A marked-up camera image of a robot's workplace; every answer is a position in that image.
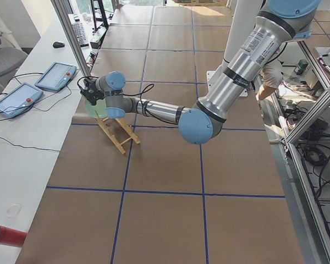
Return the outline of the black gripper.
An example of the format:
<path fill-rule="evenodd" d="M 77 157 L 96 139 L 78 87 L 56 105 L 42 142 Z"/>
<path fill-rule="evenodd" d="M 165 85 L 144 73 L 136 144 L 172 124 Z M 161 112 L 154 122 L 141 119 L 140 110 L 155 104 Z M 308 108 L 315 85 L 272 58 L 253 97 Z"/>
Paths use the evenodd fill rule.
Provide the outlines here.
<path fill-rule="evenodd" d="M 79 84 L 80 80 L 82 80 L 84 87 Z M 97 88 L 96 81 L 96 78 L 82 77 L 77 82 L 80 93 L 91 105 L 96 105 L 97 101 L 101 99 L 101 90 Z"/>

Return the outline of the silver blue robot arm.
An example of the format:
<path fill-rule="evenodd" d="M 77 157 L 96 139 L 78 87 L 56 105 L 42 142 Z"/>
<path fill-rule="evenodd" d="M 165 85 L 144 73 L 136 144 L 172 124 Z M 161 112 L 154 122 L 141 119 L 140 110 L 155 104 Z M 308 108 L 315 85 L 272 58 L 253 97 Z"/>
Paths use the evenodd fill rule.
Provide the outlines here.
<path fill-rule="evenodd" d="M 108 118 L 142 114 L 176 124 L 187 142 L 204 144 L 219 134 L 232 104 L 281 44 L 310 37 L 318 5 L 319 1 L 267 1 L 257 13 L 255 27 L 245 42 L 227 66 L 217 68 L 208 93 L 198 98 L 192 108 L 146 100 L 140 93 L 126 95 L 125 77 L 118 71 L 88 77 L 80 93 L 93 106 L 104 99 Z"/>

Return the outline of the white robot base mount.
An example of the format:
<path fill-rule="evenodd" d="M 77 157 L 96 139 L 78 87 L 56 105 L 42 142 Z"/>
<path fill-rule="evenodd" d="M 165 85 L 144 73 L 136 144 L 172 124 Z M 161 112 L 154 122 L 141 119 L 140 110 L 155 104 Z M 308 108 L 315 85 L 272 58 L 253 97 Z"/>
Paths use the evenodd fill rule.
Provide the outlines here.
<path fill-rule="evenodd" d="M 207 78 L 207 87 L 208 87 L 208 91 L 210 91 L 210 89 L 212 88 L 212 85 L 216 82 L 217 78 L 213 77 L 215 74 L 215 71 L 207 71 L 206 72 L 206 78 Z M 241 94 L 239 95 L 240 97 L 248 97 L 248 90 L 247 89 L 243 89 L 243 91 L 241 92 Z"/>

